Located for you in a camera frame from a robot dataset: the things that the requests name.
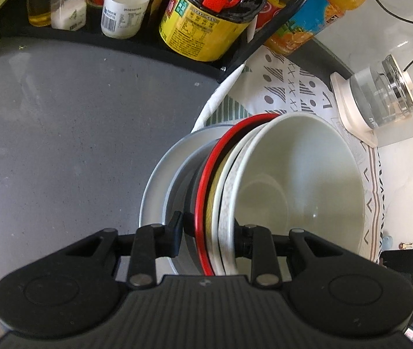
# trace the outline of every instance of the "stack of bowls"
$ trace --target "stack of bowls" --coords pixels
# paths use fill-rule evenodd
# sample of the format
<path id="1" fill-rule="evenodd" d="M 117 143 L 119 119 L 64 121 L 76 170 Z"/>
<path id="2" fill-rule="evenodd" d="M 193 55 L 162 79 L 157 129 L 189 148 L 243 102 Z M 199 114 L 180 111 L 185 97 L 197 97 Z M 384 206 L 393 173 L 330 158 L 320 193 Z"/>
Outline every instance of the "stack of bowls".
<path id="1" fill-rule="evenodd" d="M 352 153 L 327 122 L 308 113 L 259 114 L 176 143 L 152 173 L 140 225 L 167 224 L 184 211 L 195 228 L 179 256 L 157 259 L 157 274 L 250 274 L 236 258 L 234 225 L 287 235 L 303 228 L 358 253 L 364 191 Z M 289 279 L 280 259 L 283 279 Z"/>

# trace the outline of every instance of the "green striped pattern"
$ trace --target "green striped pattern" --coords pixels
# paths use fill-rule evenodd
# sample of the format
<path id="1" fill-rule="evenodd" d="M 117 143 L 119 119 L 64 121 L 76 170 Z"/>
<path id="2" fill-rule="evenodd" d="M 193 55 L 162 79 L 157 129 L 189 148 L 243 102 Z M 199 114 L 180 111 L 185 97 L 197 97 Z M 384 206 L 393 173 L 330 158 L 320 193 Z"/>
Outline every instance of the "green striped pattern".
<path id="1" fill-rule="evenodd" d="M 239 102 L 233 100 L 228 94 L 224 97 L 223 102 L 220 103 L 218 108 L 213 112 L 212 116 L 208 118 L 205 126 L 211 124 L 217 124 L 227 122 L 229 120 L 238 120 L 241 118 L 251 117 L 246 108 Z"/>

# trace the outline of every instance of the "white cloth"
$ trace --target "white cloth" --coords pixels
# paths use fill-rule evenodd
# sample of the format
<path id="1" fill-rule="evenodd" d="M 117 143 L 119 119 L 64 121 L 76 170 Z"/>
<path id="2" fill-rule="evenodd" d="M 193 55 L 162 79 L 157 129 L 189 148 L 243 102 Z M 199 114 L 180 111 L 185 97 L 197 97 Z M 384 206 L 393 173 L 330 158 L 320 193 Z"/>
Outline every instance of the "white cloth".
<path id="1" fill-rule="evenodd" d="M 365 190 L 363 257 L 378 261 L 384 222 L 384 189 L 378 149 L 360 142 L 343 127 L 334 95 L 316 76 L 262 46 L 223 81 L 207 101 L 193 131 L 259 113 L 304 111 L 332 124 L 348 143 Z"/>

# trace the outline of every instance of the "barcode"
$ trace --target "barcode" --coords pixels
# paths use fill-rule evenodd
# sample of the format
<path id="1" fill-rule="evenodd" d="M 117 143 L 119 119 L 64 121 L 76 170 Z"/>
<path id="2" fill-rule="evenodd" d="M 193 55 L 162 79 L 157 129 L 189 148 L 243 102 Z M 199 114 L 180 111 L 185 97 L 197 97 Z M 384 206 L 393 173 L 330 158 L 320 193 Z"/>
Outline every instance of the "barcode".
<path id="1" fill-rule="evenodd" d="M 103 14 L 101 18 L 101 25 L 109 31 L 114 31 L 116 27 L 116 20 L 111 19 L 106 14 Z"/>

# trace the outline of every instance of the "gray table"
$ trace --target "gray table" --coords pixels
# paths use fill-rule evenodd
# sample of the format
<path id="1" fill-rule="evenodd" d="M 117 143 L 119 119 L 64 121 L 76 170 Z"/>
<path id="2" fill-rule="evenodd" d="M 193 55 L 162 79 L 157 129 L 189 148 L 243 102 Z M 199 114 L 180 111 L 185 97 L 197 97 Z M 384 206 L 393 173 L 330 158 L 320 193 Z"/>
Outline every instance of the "gray table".
<path id="1" fill-rule="evenodd" d="M 3 39 L 0 278 L 101 228 L 134 232 L 153 168 L 216 86 L 116 51 Z"/>

